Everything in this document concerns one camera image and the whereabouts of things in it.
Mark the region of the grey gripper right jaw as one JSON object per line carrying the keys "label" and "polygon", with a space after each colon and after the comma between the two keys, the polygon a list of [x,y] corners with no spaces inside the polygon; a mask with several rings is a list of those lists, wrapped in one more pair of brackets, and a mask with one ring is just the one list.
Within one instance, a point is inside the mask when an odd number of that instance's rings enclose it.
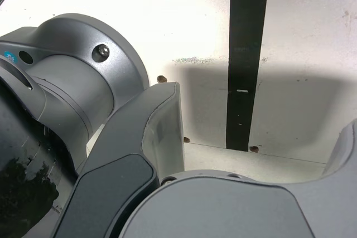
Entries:
{"label": "grey gripper right jaw", "polygon": [[120,237],[355,237],[356,122],[319,179],[262,183],[230,176],[175,180],[150,194]]}

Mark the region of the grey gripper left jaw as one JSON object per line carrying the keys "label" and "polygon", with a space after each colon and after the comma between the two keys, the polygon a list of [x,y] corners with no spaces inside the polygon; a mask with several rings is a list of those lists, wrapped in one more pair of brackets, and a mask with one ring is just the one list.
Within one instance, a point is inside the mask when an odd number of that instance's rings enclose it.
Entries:
{"label": "grey gripper left jaw", "polygon": [[118,237],[161,179],[184,170],[180,86],[156,84],[108,120],[57,223],[54,237]]}

